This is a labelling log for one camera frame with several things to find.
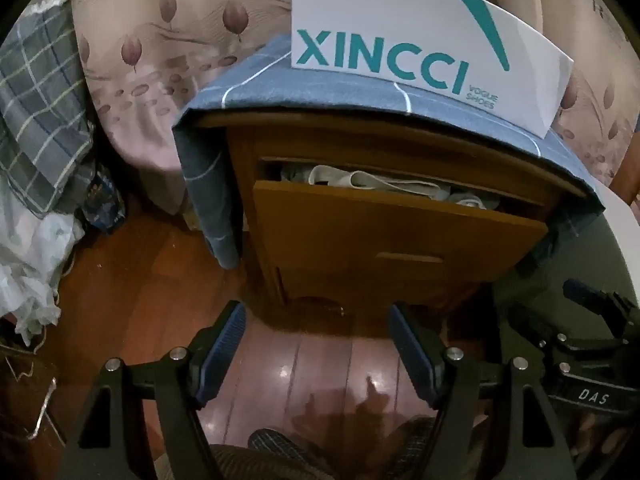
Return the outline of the blue checked cloth cover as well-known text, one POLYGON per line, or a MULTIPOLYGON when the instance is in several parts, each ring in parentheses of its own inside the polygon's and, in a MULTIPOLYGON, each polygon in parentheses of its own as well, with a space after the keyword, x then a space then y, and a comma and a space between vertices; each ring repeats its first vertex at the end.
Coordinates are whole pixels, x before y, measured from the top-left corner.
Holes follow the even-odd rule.
POLYGON ((486 148, 493 146, 501 153, 513 152, 518 159, 541 162, 586 190, 577 203, 561 206, 550 234, 535 247, 533 255, 541 261, 582 234, 605 210, 596 181, 555 131, 539 139, 468 104, 408 84, 294 70, 290 54, 290 36, 274 37, 201 88, 172 125, 182 175, 205 243, 224 270, 240 262, 241 205, 233 191, 235 178, 226 142, 220 134, 205 133, 195 125, 203 113, 354 110, 371 117, 380 112, 460 131, 486 148))

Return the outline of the wooden drawer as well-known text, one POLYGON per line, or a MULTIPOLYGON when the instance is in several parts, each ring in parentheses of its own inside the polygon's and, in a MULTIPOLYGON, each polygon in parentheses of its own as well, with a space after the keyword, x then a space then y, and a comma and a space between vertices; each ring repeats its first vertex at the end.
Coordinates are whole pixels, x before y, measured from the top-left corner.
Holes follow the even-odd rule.
POLYGON ((252 199, 285 299, 345 308, 452 306, 547 233, 513 214, 383 191, 258 180, 252 199))

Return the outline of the beige ribbed underwear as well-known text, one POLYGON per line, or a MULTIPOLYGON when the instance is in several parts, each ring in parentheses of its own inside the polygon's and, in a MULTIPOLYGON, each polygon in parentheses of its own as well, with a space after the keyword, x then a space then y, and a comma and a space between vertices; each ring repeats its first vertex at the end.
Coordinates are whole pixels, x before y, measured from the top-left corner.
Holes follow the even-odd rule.
POLYGON ((306 172, 310 185, 334 186, 334 188, 356 188, 363 191, 385 191, 423 196, 430 200, 448 200, 450 189, 447 185, 420 180, 401 180, 377 176, 356 170, 346 171, 332 166, 317 165, 306 172))

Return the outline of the dark blue plastic bag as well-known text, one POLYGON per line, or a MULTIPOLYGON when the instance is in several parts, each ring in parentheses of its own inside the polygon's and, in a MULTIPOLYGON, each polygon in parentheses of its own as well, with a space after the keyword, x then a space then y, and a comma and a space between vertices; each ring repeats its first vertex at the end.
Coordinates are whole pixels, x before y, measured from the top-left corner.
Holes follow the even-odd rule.
POLYGON ((113 232, 126 219, 125 202, 103 168, 96 170, 80 211, 88 225, 101 232, 113 232))

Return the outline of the wooden nightstand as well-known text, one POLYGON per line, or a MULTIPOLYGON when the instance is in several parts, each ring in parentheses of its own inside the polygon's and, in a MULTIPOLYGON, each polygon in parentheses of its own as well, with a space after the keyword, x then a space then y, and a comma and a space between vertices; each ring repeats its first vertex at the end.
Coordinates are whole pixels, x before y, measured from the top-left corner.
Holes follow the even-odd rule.
POLYGON ((586 195, 585 188, 571 184, 559 170, 541 162, 518 159, 513 152, 501 153, 473 142, 460 131, 412 119, 381 114, 232 112, 208 114, 201 126, 207 133, 227 138, 260 270, 270 300, 280 306, 334 304, 287 300, 277 283, 257 229, 252 189, 258 180, 281 181, 277 177, 280 169, 326 164, 477 192, 497 201, 492 211, 544 223, 547 233, 539 242, 550 234, 561 206, 577 203, 586 195))

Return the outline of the plaid slipper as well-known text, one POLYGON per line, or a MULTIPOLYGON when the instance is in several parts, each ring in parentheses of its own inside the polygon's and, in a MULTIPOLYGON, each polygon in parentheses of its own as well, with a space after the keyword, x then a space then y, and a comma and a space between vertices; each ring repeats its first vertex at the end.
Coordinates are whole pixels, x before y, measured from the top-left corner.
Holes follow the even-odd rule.
POLYGON ((254 451, 277 455, 296 462, 313 465, 316 461, 301 446, 282 432, 272 428, 255 430, 247 439, 247 446, 254 451))

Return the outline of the white crumpled cloth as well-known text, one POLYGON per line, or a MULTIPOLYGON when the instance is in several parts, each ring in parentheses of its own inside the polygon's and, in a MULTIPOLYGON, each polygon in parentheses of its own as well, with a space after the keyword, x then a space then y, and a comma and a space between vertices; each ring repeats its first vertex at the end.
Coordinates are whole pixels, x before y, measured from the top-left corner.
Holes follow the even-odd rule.
POLYGON ((84 230, 71 214, 50 212, 37 218, 6 179, 1 180, 0 214, 1 314, 13 315, 15 333, 30 344, 44 326, 60 318, 54 296, 84 230))

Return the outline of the floral beige bedsheet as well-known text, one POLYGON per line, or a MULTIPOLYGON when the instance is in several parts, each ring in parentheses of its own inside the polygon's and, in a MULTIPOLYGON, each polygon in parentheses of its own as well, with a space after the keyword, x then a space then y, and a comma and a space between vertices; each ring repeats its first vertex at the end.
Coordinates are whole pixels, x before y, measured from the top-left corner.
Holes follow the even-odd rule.
MULTIPOLYGON (((639 203, 639 29, 613 0, 489 0, 574 62, 556 131, 589 171, 639 203)), ((82 68, 116 151, 152 201, 184 184, 171 125, 203 84, 291 25, 291 0, 72 0, 82 68)))

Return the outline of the white XINCCI shoe box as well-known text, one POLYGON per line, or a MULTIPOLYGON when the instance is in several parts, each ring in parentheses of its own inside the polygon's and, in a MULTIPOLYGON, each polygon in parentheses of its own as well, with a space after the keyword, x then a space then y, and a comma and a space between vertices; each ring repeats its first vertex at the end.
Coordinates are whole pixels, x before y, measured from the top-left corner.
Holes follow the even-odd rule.
POLYGON ((291 63, 465 102, 543 138, 573 61, 486 0, 292 0, 291 63))

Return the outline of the grey plaid blanket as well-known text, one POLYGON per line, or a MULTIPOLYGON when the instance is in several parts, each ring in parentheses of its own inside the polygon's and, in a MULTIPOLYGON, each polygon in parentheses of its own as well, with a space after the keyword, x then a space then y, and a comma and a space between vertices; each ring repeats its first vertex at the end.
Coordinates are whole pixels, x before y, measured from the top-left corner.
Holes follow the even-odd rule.
POLYGON ((71 214, 96 174, 68 3, 22 16, 1 46, 1 173, 36 217, 71 214))

